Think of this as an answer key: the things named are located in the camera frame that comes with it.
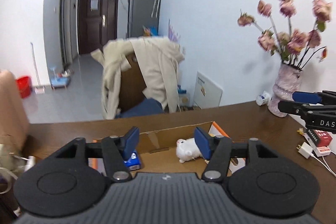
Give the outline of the white yellow plush toy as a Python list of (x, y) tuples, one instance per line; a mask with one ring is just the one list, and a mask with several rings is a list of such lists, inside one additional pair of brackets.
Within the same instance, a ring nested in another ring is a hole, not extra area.
[(202, 156), (194, 138), (178, 139), (176, 155), (182, 164)]

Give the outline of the red small box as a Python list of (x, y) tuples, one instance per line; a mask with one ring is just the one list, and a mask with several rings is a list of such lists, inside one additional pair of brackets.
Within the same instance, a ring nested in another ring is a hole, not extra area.
[(333, 140), (327, 131), (312, 130), (307, 128), (306, 133), (309, 135), (316, 147), (327, 147)]

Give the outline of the pink textured vase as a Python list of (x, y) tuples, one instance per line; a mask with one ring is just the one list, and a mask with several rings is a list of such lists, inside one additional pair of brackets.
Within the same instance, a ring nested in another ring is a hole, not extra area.
[(278, 103), (281, 100), (292, 101), (292, 94), (299, 90), (302, 77), (302, 71), (286, 64), (281, 64), (277, 78), (273, 85), (273, 94), (268, 105), (268, 110), (279, 118), (287, 116), (286, 113), (280, 112)]

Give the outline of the small white bottle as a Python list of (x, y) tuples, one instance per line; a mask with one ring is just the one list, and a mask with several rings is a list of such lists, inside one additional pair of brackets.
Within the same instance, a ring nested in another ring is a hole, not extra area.
[(269, 105), (271, 96), (268, 92), (264, 91), (256, 97), (256, 104), (258, 106)]

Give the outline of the white box under red box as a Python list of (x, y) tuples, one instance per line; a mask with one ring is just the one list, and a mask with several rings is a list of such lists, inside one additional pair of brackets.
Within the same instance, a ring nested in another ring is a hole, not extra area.
[(329, 156), (331, 154), (331, 150), (329, 149), (328, 146), (315, 147), (313, 148), (313, 150), (314, 153), (317, 155), (317, 157)]

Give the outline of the white charger plug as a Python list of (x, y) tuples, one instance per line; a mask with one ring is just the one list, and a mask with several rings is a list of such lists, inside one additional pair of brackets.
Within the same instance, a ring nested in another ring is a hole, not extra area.
[(298, 153), (306, 159), (309, 159), (310, 157), (314, 157), (313, 148), (306, 142), (303, 142), (302, 145), (298, 145), (297, 150), (298, 150)]

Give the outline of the dried rose bouquet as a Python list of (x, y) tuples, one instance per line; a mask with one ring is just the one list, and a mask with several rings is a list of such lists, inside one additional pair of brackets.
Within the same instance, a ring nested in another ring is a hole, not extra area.
[(326, 30), (331, 21), (333, 3), (326, 0), (313, 0), (312, 13), (313, 28), (309, 32), (294, 29), (291, 19), (297, 14), (294, 0), (279, 0), (279, 12), (288, 21), (288, 32), (280, 32), (272, 18), (272, 5), (260, 0), (257, 5), (259, 15), (268, 18), (271, 26), (263, 29), (254, 16), (240, 12), (237, 19), (238, 26), (255, 26), (260, 31), (257, 39), (259, 46), (270, 55), (279, 54), (281, 62), (301, 71), (316, 54), (320, 53), (319, 61), (327, 57), (327, 47), (321, 46), (321, 33)]

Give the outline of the white flat board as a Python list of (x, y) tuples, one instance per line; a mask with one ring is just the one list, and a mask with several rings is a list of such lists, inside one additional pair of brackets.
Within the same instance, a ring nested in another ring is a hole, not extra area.
[(218, 107), (223, 94), (223, 89), (202, 73), (197, 73), (193, 103), (201, 109)]

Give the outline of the wooden chair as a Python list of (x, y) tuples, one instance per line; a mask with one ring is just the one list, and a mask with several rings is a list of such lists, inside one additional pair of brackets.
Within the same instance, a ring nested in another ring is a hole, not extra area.
[(121, 73), (121, 87), (119, 95), (120, 114), (117, 118), (140, 117), (163, 114), (162, 105), (153, 98), (146, 98), (143, 91), (146, 83), (143, 79), (134, 53), (127, 57), (130, 69)]

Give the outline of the white mop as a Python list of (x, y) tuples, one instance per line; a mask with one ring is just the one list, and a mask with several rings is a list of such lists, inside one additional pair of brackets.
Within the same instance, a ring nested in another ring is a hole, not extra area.
[(31, 54), (33, 58), (35, 76), (36, 76), (37, 83), (38, 83), (37, 86), (34, 87), (34, 92), (35, 94), (45, 94), (46, 90), (45, 90), (45, 87), (41, 84), (41, 81), (39, 78), (38, 68), (37, 68), (36, 59), (35, 59), (34, 45), (32, 42), (30, 42), (30, 46), (31, 46)]

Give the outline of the beige coat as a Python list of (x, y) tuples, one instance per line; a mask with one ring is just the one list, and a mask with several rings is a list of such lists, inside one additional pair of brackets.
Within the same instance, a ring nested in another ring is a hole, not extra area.
[(168, 37), (148, 36), (110, 40), (103, 49), (91, 52), (102, 65), (101, 107), (104, 119), (115, 119), (122, 111), (120, 92), (122, 74), (132, 69), (130, 56), (135, 55), (144, 86), (141, 94), (154, 99), (163, 111), (175, 113), (179, 108), (178, 69), (185, 59), (181, 45)]

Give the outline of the pink suitcase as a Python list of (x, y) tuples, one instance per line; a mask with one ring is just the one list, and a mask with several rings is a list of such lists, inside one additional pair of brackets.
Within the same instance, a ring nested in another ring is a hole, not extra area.
[(22, 149), (30, 124), (14, 75), (10, 71), (1, 70), (0, 93), (1, 136), (9, 135), (17, 148)]

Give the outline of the red bucket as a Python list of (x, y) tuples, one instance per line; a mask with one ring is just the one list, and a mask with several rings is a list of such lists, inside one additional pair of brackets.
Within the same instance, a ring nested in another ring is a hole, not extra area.
[(31, 95), (31, 78), (29, 76), (19, 77), (15, 80), (20, 97), (25, 99)]

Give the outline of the dark brown door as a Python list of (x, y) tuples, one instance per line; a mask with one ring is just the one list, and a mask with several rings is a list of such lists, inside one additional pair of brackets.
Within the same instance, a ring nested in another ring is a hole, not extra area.
[(118, 0), (78, 0), (79, 54), (101, 50), (117, 39)]

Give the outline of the grey refrigerator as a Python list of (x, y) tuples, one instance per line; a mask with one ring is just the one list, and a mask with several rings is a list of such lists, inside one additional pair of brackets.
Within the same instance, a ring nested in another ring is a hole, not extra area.
[(144, 36), (145, 28), (158, 34), (161, 0), (128, 0), (127, 38)]

